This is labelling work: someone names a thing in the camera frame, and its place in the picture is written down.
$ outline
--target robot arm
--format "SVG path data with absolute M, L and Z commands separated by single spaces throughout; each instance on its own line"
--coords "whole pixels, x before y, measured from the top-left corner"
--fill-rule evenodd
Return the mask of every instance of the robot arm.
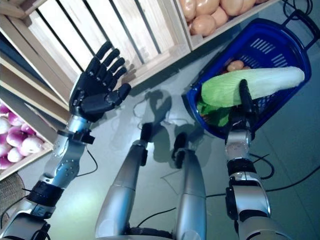
M 103 62 L 101 59 L 112 48 L 106 42 L 93 57 L 85 72 L 75 84 L 69 109 L 72 114 L 66 128 L 58 131 L 51 157 L 44 173 L 30 194 L 20 201 L 18 207 L 0 232 L 0 239 L 45 239 L 50 225 L 45 221 L 55 211 L 63 191 L 78 175 L 80 158 L 86 144 L 92 144 L 90 126 L 106 111 L 118 106 L 129 94 L 130 85 L 125 83 L 114 90 L 117 80 L 126 72 L 120 58 L 107 67 L 120 54 L 113 50 Z
M 249 160 L 250 143 L 254 139 L 257 114 L 246 80 L 239 85 L 242 105 L 229 116 L 232 127 L 225 142 L 229 187 L 226 188 L 228 216 L 235 221 L 240 240 L 291 239 L 274 220 L 267 193 Z

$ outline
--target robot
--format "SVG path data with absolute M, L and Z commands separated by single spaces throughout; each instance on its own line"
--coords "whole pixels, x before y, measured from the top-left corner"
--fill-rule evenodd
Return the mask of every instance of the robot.
M 80 158 L 86 144 L 92 144 L 90 126 L 103 114 L 120 105 L 131 87 L 125 83 L 114 90 L 118 79 L 126 73 L 120 51 L 107 41 L 80 75 L 69 100 L 71 118 L 64 130 L 58 131 L 53 152 L 44 173 L 23 198 L 0 232 L 0 239 L 44 240 L 50 225 L 46 222 L 56 210 L 56 203 L 79 172 Z M 228 216 L 234 220 L 240 240 L 288 240 L 282 228 L 270 218 L 268 196 L 249 160 L 249 147 L 255 133 L 251 127 L 257 114 L 247 82 L 239 85 L 242 105 L 234 107 L 225 140 L 229 187 L 226 188 Z M 140 166 L 147 160 L 146 150 L 152 124 L 142 127 L 113 184 L 110 186 L 96 222 L 95 237 L 100 240 L 205 240 L 206 192 L 195 152 L 186 147 L 186 135 L 181 133 L 174 143 L 172 158 L 184 176 L 177 204 L 173 232 L 151 228 L 130 227 L 129 219 L 135 199 Z

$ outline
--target onion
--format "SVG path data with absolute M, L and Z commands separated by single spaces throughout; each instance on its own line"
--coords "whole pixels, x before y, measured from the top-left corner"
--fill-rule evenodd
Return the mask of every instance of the onion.
M 18 147 L 28 137 L 28 134 L 22 131 L 14 131 L 6 136 L 6 142 L 13 147 Z
M 8 121 L 12 126 L 21 126 L 24 123 L 24 121 L 13 112 L 9 112 Z
M 8 134 L 14 133 L 14 132 L 19 132 L 21 130 L 20 126 L 12 126 L 10 127 Z
M 8 155 L 8 152 L 12 149 L 8 143 L 0 144 L 0 157 L 4 157 Z
M 40 138 L 36 136 L 29 136 L 23 141 L 22 149 L 27 153 L 35 154 L 42 150 L 43 143 L 44 142 Z
M 36 134 L 36 132 L 26 123 L 22 124 L 21 131 L 26 133 L 26 134 L 29 134 L 29 135 L 35 135 Z
M 22 148 L 22 146 L 18 146 L 17 148 L 18 148 L 19 153 L 20 153 L 22 156 L 26 157 L 26 156 L 29 156 L 29 155 L 30 155 L 30 153 L 27 152 L 27 151 L 25 151 L 25 150 Z
M 7 138 L 8 133 L 0 134 L 0 144 L 6 144 L 6 138 Z
M 0 170 L 11 167 L 14 163 L 10 162 L 6 156 L 0 157 Z
M 0 114 L 7 114 L 10 113 L 10 109 L 4 105 L 3 103 L 0 103 Z
M 7 133 L 9 128 L 10 128 L 9 121 L 4 117 L 0 117 L 0 134 Z
M 14 147 L 8 152 L 7 158 L 10 162 L 16 163 L 16 162 L 19 162 L 20 160 L 22 160 L 24 158 L 24 156 L 22 156 L 20 154 L 17 147 Z

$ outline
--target wooden shelf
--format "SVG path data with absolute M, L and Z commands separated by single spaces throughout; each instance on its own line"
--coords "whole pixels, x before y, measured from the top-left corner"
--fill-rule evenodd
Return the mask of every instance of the wooden shelf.
M 0 92 L 0 98 L 8 106 L 8 108 L 14 114 L 22 118 L 34 131 L 36 131 L 37 136 L 44 141 L 44 144 L 42 145 L 42 151 L 26 156 L 21 161 L 16 162 L 11 167 L 1 171 L 1 181 L 11 174 L 17 172 L 24 166 L 49 153 L 53 149 L 53 144 L 57 138 L 57 133 L 52 128 L 50 128 L 39 116 L 37 116 L 29 108 L 27 108 L 27 106 L 12 93 L 2 87 L 0 87 Z
M 235 25 L 241 23 L 242 21 L 246 20 L 247 18 L 251 17 L 252 15 L 260 12 L 261 10 L 263 10 L 263 9 L 269 7 L 269 6 L 271 6 L 272 4 L 275 4 L 278 1 L 279 0 L 269 0 L 269 1 L 266 1 L 264 3 L 261 3 L 259 5 L 254 6 L 249 11 L 247 11 L 247 12 L 245 12 L 245 13 L 239 15 L 239 16 L 236 16 L 236 17 L 232 18 L 227 23 L 225 23 L 223 26 L 217 28 L 213 34 L 211 34 L 210 36 L 207 36 L 207 37 L 202 37 L 201 35 L 193 35 L 193 36 L 190 35 L 189 29 L 188 29 L 188 25 L 187 25 L 187 22 L 185 20 L 182 8 L 181 8 L 180 3 L 179 3 L 179 0 L 175 0 L 175 3 L 176 3 L 177 11 L 179 13 L 179 17 L 181 19 L 183 30 L 185 32 L 188 44 L 190 46 L 190 49 L 193 51 L 193 50 L 197 49 L 198 47 L 202 46 L 203 44 L 205 44 L 205 43 L 209 42 L 210 40 L 214 39 L 218 35 L 224 33 L 225 31 L 229 30 L 230 28 L 234 27 Z

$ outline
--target gray floor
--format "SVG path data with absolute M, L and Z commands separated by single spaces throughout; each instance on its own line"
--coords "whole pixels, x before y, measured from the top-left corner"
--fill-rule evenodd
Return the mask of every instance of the gray floor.
M 314 5 L 311 17 L 320 25 L 320 4 L 314 1 Z M 284 19 L 280 3 L 259 16 L 271 16 L 276 22 Z M 107 120 L 92 131 L 96 140 L 88 149 L 97 159 L 99 169 L 94 174 L 77 178 L 64 192 L 49 220 L 52 239 L 94 238 L 97 215 L 108 187 L 131 143 L 139 138 L 139 128 L 143 122 L 158 122 L 159 131 L 148 145 L 147 164 L 140 169 L 130 219 L 132 226 L 153 213 L 176 206 L 182 175 L 173 168 L 170 155 L 175 136 L 182 131 L 194 136 L 190 147 L 196 150 L 200 161 L 207 194 L 224 192 L 228 186 L 224 141 L 206 132 L 199 134 L 201 128 L 189 116 L 181 98 L 199 70 L 215 54 L 216 51 L 201 56 L 156 86 L 149 82 L 149 87 L 144 85 L 140 90 L 136 89 L 134 96 L 130 95 L 121 108 L 108 113 Z M 313 71 L 311 81 L 257 131 L 252 144 L 252 153 L 261 156 L 270 154 L 268 159 L 275 166 L 274 177 L 264 181 L 266 189 L 296 182 L 320 164 L 319 45 L 310 49 L 309 57 Z M 37 181 L 48 159 L 47 155 L 19 171 L 27 188 Z M 269 168 L 263 162 L 257 163 L 256 167 L 259 174 L 268 174 Z M 92 160 L 85 153 L 81 160 L 81 172 L 93 168 Z M 300 185 L 268 194 L 273 218 L 294 239 L 320 239 L 319 179 L 320 172 Z M 151 218 L 143 226 L 171 231 L 174 219 L 175 212 L 172 211 Z M 207 199 L 207 239 L 237 239 L 233 222 L 226 214 L 224 197 Z

